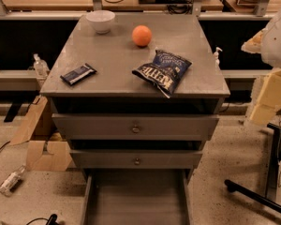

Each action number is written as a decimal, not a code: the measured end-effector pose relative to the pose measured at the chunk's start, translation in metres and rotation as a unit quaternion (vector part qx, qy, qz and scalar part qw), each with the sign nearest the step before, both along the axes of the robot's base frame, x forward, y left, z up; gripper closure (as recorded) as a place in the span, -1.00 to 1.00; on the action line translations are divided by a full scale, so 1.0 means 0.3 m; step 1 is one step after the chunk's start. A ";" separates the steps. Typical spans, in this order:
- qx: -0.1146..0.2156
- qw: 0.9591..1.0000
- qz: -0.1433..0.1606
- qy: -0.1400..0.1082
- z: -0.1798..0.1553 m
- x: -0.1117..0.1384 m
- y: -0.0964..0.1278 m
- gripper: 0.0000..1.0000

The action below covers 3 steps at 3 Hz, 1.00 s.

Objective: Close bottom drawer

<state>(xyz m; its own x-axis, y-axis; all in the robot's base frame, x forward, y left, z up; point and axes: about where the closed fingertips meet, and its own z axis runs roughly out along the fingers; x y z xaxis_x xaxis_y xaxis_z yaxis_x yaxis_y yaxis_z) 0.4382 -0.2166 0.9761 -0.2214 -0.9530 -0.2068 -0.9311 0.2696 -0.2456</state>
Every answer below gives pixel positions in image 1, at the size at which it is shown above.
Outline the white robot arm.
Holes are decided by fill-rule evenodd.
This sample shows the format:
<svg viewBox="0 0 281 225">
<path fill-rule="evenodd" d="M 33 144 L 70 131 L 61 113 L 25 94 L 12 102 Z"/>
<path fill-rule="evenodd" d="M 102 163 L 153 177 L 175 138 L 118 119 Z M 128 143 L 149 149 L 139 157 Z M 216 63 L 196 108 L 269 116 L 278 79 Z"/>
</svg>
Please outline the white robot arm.
<svg viewBox="0 0 281 225">
<path fill-rule="evenodd" d="M 266 26 L 245 42 L 241 50 L 259 53 L 263 63 L 273 69 L 254 81 L 247 119 L 266 126 L 281 110 L 281 8 Z"/>
</svg>

